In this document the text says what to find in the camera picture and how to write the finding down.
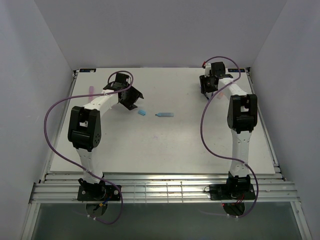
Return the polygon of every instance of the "white wall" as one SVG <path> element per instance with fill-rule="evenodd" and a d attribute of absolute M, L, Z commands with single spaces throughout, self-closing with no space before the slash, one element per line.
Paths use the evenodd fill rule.
<path fill-rule="evenodd" d="M 67 95 L 72 71 L 33 0 L 0 1 L 0 239 L 18 239 L 33 182 L 49 151 L 49 106 Z M 61 107 L 51 115 L 56 129 Z"/>
<path fill-rule="evenodd" d="M 319 0 L 286 3 L 252 79 L 280 167 L 296 184 L 313 239 L 320 239 Z"/>
<path fill-rule="evenodd" d="M 254 62 L 286 0 L 35 0 L 73 70 Z"/>

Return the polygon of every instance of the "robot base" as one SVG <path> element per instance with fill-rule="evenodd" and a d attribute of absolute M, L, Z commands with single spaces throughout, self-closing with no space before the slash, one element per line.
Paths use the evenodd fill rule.
<path fill-rule="evenodd" d="M 232 192 L 228 190 L 227 184 L 212 184 L 209 186 L 211 200 L 237 200 L 238 197 L 244 195 L 243 200 L 254 200 L 256 198 L 254 186 L 250 184 L 249 191 L 243 193 L 237 193 L 232 195 Z"/>
<path fill-rule="evenodd" d="M 105 195 L 102 199 L 96 199 L 92 197 L 89 192 L 86 192 L 83 186 L 79 186 L 78 191 L 78 197 L 77 200 L 81 202 L 89 202 L 89 201 L 99 201 L 103 202 L 105 198 L 110 198 L 108 202 L 110 201 L 119 201 L 120 200 L 120 194 L 118 190 L 112 186 L 112 185 L 105 185 L 103 186 L 105 188 Z"/>

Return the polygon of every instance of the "white table surface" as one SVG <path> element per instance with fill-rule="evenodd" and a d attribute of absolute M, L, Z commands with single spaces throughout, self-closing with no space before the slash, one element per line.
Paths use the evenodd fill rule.
<path fill-rule="evenodd" d="M 72 95 L 100 93 L 109 75 L 128 70 L 134 76 L 133 86 L 144 99 L 138 108 L 129 111 L 117 104 L 101 118 L 102 139 L 97 148 L 99 165 L 106 173 L 157 174 L 225 174 L 231 161 L 217 158 L 204 148 L 200 138 L 200 120 L 207 99 L 200 93 L 202 68 L 97 68 L 96 72 L 79 73 Z M 251 93 L 246 73 L 237 84 Z M 56 149 L 80 163 L 80 158 L 68 141 L 70 111 L 83 106 L 88 97 L 72 99 L 62 126 Z M 217 154 L 232 155 L 232 135 L 227 125 L 229 100 L 214 99 L 205 115 L 204 138 Z M 172 112 L 174 117 L 157 117 L 156 113 Z M 272 157 L 260 119 L 252 132 L 249 165 L 256 174 L 274 174 Z M 81 170 L 59 156 L 53 157 L 51 172 Z"/>

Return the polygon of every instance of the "metal bar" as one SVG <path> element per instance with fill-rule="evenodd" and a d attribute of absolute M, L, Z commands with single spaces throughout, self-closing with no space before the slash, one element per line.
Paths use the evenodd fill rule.
<path fill-rule="evenodd" d="M 35 229 L 37 217 L 40 209 L 39 203 L 29 204 L 27 218 L 24 222 L 23 230 L 21 233 L 21 240 L 30 240 Z"/>
<path fill-rule="evenodd" d="M 248 78 L 252 93 L 255 94 L 254 83 L 253 83 L 253 81 L 252 81 L 252 79 L 250 77 L 250 74 L 248 72 L 246 72 L 246 75 L 247 75 L 247 78 Z M 269 136 L 269 133 L 267 131 L 266 123 L 265 123 L 265 120 L 264 120 L 264 118 L 262 116 L 262 112 L 261 112 L 259 104 L 258 104 L 258 113 L 259 113 L 259 118 L 260 118 L 260 121 L 261 121 L 261 125 L 262 125 L 262 128 L 263 128 L 263 131 L 264 131 L 267 143 L 268 143 L 268 147 L 269 147 L 269 150 L 270 150 L 272 158 L 273 158 L 273 162 L 275 164 L 279 164 L 277 156 L 276 156 L 276 153 L 275 153 L 275 150 L 274 150 L 274 147 L 272 145 L 272 142 L 271 142 L 271 139 L 270 139 L 270 136 Z"/>
<path fill-rule="evenodd" d="M 75 84 L 76 84 L 76 79 L 77 79 L 77 76 L 75 76 L 71 82 L 67 97 L 70 97 L 72 95 L 72 92 L 73 92 Z M 62 127 L 64 125 L 64 121 L 65 121 L 65 118 L 67 115 L 69 102 L 70 102 L 70 100 L 66 100 L 63 105 L 63 110 L 61 113 L 59 125 L 57 128 L 56 134 L 54 136 L 54 139 L 52 140 L 52 145 L 54 148 L 57 147 L 58 139 L 60 138 L 60 133 L 61 133 Z M 43 169 L 43 172 L 41 175 L 42 182 L 44 182 L 46 180 L 46 174 L 50 172 L 50 168 L 51 168 L 51 164 L 52 164 L 53 159 L 54 159 L 54 152 L 50 150 L 50 152 L 48 153 L 48 156 L 46 158 L 45 166 L 44 166 L 44 169 Z"/>
<path fill-rule="evenodd" d="M 221 183 L 219 180 L 210 182 L 188 180 L 122 182 L 121 185 L 125 203 L 206 203 L 215 201 L 211 201 L 209 194 L 204 193 L 205 187 L 219 183 Z M 258 183 L 259 202 L 294 202 L 299 200 L 293 182 L 260 180 Z M 78 189 L 78 183 L 39 183 L 35 184 L 30 201 L 31 203 L 80 203 L 76 201 Z"/>
<path fill-rule="evenodd" d="M 258 179 L 282 179 L 283 176 L 278 171 L 275 174 L 257 174 Z M 53 173 L 46 176 L 46 182 L 50 180 L 73 180 L 78 181 L 83 175 L 80 173 Z M 104 178 L 110 181 L 117 180 L 152 180 L 152 181 L 175 181 L 175 180 L 214 180 L 214 179 L 227 179 L 228 174 L 126 174 L 104 173 Z"/>
<path fill-rule="evenodd" d="M 296 223 L 300 230 L 300 234 L 303 240 L 312 240 L 307 221 L 305 219 L 305 215 L 301 208 L 301 203 L 298 201 L 291 202 L 291 207 L 293 210 L 293 214 L 295 216 Z"/>

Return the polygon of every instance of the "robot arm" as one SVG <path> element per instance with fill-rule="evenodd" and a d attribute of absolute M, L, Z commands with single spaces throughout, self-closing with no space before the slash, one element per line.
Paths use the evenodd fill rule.
<path fill-rule="evenodd" d="M 71 110 L 68 140 L 72 142 L 79 154 L 81 165 L 100 178 L 103 178 L 104 175 L 96 157 L 96 148 L 102 137 L 101 117 L 117 103 L 121 103 L 128 110 L 135 109 L 137 106 L 134 103 L 138 98 L 144 98 L 142 93 L 133 86 L 118 94 L 107 95 L 127 88 L 128 79 L 128 75 L 117 73 L 115 81 L 108 83 L 103 88 L 103 96 L 95 98 L 84 106 L 74 106 Z M 77 198 L 79 201 L 99 200 L 107 192 L 105 182 L 91 176 L 86 171 L 83 172 L 83 178 L 78 181 L 80 183 Z"/>
<path fill-rule="evenodd" d="M 200 76 L 201 93 L 211 93 L 223 88 L 233 81 L 230 74 L 226 74 L 223 62 L 207 63 L 205 73 Z M 236 83 L 226 87 L 222 93 L 229 99 L 227 124 L 232 134 L 232 157 L 248 163 L 250 137 L 258 122 L 258 100 L 255 94 L 248 94 Z M 247 193 L 252 193 L 249 170 L 245 164 L 232 161 L 226 184 L 210 186 L 211 199 L 230 199 L 231 196 L 245 195 L 245 199 L 252 199 Z"/>

